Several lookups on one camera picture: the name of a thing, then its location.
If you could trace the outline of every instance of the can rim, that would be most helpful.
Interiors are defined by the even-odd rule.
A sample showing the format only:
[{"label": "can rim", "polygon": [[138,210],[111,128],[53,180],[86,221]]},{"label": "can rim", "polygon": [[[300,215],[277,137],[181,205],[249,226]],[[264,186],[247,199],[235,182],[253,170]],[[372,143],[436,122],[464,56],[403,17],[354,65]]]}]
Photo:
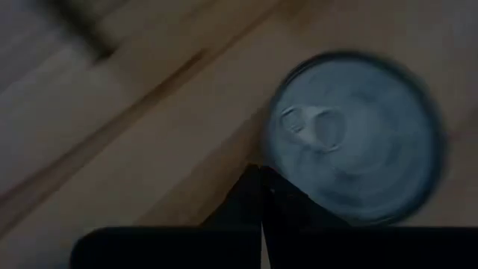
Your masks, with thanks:
[{"label": "can rim", "polygon": [[[420,106],[425,113],[425,117],[429,120],[430,131],[432,134],[432,166],[428,175],[426,182],[426,187],[419,193],[416,197],[404,205],[402,209],[388,215],[372,221],[363,221],[363,220],[347,220],[350,224],[354,226],[383,226],[392,223],[405,220],[414,213],[418,211],[423,205],[425,205],[432,194],[435,192],[435,189],[438,186],[438,183],[441,181],[441,177],[444,174],[444,166],[446,163],[448,144],[444,131],[444,125],[441,121],[441,113],[436,105],[435,101],[431,99],[429,94],[427,94],[428,87],[419,79],[411,70],[403,66],[402,64],[397,63],[389,58],[381,58],[375,54],[369,52],[356,52],[356,51],[333,51],[325,52],[323,54],[315,55],[308,60],[303,61],[295,68],[293,68],[288,75],[280,83],[275,96],[271,99],[269,104],[269,111],[272,111],[274,105],[282,98],[282,94],[286,91],[288,85],[303,72],[308,70],[311,67],[324,64],[326,62],[335,61],[335,60],[355,60],[366,62],[372,66],[380,68],[384,71],[387,71],[390,76],[395,77],[397,80],[403,82],[408,86],[409,92],[413,97],[418,101]],[[269,130],[267,124],[271,120],[271,115],[267,118],[266,126],[264,127],[262,135],[262,152],[264,154],[265,164],[269,164],[274,168],[278,173],[285,177],[285,174],[274,164],[275,158],[272,154],[272,149],[270,148],[267,138],[269,137]]]}]

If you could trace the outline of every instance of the wooden surface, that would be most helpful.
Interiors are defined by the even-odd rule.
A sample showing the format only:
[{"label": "wooden surface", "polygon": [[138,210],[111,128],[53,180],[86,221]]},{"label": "wooden surface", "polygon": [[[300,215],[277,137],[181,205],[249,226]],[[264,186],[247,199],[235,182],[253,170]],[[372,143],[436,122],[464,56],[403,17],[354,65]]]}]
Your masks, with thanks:
[{"label": "wooden surface", "polygon": [[475,1],[154,1],[163,16],[142,1],[118,9],[147,27],[110,31],[124,45],[108,62],[68,47],[0,94],[3,268],[65,265],[102,226],[200,222],[257,151],[280,81],[336,49],[402,63],[442,111],[448,173],[404,225],[478,224]]}]

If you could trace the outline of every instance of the metal lid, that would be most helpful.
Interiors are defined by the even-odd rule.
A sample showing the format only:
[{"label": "metal lid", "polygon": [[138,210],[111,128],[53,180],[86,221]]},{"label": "metal lid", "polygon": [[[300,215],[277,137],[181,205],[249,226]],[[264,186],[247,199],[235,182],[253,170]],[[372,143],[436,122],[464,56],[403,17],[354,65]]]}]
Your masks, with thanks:
[{"label": "metal lid", "polygon": [[444,139],[408,73],[354,52],[299,65],[272,101],[271,166],[317,204],[355,225],[391,222],[426,199]]}]

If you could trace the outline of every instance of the can lid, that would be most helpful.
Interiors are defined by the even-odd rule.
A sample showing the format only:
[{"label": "can lid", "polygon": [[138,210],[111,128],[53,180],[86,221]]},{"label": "can lid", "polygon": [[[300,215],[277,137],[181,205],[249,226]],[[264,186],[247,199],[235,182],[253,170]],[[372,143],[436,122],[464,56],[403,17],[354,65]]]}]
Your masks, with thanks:
[{"label": "can lid", "polygon": [[355,52],[299,65],[271,104],[270,165],[317,204],[355,225],[391,222],[438,180],[438,116],[410,74]]}]

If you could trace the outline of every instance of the pull tab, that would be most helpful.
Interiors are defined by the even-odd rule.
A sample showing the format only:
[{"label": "pull tab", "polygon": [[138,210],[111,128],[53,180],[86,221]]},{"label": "pull tab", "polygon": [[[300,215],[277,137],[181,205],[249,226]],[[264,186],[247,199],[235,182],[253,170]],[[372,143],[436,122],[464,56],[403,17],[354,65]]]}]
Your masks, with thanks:
[{"label": "pull tab", "polygon": [[286,132],[318,151],[331,152],[344,141],[346,120],[336,108],[291,106],[280,117],[279,122]]}]

